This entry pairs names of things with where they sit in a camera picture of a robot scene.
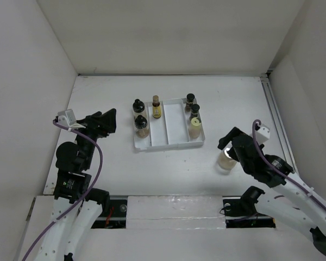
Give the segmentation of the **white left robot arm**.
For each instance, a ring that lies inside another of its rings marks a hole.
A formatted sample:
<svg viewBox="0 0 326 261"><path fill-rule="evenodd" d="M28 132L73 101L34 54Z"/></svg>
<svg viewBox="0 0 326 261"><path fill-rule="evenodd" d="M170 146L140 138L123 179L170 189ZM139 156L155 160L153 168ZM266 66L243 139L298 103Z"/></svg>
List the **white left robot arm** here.
<svg viewBox="0 0 326 261"><path fill-rule="evenodd" d="M48 226L37 236L23 260L41 243L35 260L75 260L95 220L110 210L110 195L95 188L103 168L97 141L116 131L116 109L77 120L73 110L58 112L52 123L75 134L56 150L58 169Z"/></svg>

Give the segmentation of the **black cap cream bottle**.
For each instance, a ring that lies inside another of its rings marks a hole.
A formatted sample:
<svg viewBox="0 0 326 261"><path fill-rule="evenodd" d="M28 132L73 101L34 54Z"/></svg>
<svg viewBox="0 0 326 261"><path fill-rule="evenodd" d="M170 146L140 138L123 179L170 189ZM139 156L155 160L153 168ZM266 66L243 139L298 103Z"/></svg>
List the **black cap cream bottle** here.
<svg viewBox="0 0 326 261"><path fill-rule="evenodd" d="M134 120L139 115L143 116L144 118L147 118L146 106L145 106L145 104L140 99L136 99L134 101L132 107L133 107L133 117L134 117Z"/></svg>

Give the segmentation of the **small brown spice jar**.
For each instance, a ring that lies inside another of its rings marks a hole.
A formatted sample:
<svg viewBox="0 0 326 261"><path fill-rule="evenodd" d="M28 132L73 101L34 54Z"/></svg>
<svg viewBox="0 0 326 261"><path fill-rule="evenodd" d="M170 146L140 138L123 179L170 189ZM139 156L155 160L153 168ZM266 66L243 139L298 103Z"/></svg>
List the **small brown spice jar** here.
<svg viewBox="0 0 326 261"><path fill-rule="evenodd" d="M185 111L189 112L191 111L191 106L194 104L195 101L195 95L192 93L189 93L186 95L186 104L185 104Z"/></svg>

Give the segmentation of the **yellow cap powder bottle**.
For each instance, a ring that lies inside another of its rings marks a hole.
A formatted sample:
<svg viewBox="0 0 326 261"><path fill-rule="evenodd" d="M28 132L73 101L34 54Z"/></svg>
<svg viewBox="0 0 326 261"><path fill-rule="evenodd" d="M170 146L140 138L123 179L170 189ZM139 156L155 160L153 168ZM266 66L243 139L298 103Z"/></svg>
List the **yellow cap powder bottle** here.
<svg viewBox="0 0 326 261"><path fill-rule="evenodd" d="M191 119L189 126L189 136L191 139L196 139L200 136L202 124L199 118L194 117Z"/></svg>

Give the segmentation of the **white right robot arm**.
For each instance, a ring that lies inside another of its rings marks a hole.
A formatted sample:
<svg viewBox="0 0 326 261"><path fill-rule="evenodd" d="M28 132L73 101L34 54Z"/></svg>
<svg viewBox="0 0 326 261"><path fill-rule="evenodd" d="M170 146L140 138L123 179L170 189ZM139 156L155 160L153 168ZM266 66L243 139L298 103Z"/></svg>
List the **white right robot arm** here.
<svg viewBox="0 0 326 261"><path fill-rule="evenodd" d="M243 171L258 182L291 202L287 205L251 186L235 203L224 207L227 216L263 214L270 216L304 235L326 256L326 201L295 173L293 167L279 156L264 154L253 126L251 135L234 127L218 142L218 149L230 146L227 155L240 163Z"/></svg>

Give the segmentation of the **yellow sauce bottle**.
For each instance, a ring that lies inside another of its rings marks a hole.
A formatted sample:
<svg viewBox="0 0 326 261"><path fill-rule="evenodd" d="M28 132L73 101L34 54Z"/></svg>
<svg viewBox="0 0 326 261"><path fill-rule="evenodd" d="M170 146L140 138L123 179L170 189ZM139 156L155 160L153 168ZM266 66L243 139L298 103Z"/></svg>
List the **yellow sauce bottle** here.
<svg viewBox="0 0 326 261"><path fill-rule="evenodd" d="M161 118L161 106L158 95L153 96L152 110L152 114L155 119Z"/></svg>

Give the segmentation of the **black cap brown bottle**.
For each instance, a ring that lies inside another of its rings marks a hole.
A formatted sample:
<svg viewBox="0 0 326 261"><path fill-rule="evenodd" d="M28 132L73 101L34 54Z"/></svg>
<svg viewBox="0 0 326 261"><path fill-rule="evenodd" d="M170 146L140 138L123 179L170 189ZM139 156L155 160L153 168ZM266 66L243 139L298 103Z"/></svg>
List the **black cap brown bottle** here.
<svg viewBox="0 0 326 261"><path fill-rule="evenodd" d="M136 135L139 138L146 138L149 135L149 128L148 128L148 122L147 119L145 117L143 117L142 115L139 115L135 121L134 121L134 125L136 128Z"/></svg>

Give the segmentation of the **large clear glass jar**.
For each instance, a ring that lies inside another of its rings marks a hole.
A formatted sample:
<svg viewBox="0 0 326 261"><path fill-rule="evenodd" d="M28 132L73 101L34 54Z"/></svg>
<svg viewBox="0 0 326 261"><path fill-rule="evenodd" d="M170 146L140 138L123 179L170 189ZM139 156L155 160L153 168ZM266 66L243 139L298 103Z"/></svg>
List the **large clear glass jar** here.
<svg viewBox="0 0 326 261"><path fill-rule="evenodd" d="M233 158L230 157L229 152L230 152L231 146L228 145L225 147L217 160L217 163L220 168L222 168L225 171L231 171L237 164L237 161L235 161Z"/></svg>

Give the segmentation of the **black cap spice jar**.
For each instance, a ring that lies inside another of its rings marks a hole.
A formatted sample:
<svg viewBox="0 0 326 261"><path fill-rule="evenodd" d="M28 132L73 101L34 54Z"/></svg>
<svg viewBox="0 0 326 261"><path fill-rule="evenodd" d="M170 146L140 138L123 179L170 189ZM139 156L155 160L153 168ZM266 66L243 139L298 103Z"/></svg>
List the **black cap spice jar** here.
<svg viewBox="0 0 326 261"><path fill-rule="evenodd" d="M192 104L190 105L191 111L190 111L190 120L193 118L199 118L199 110L200 106L198 104Z"/></svg>

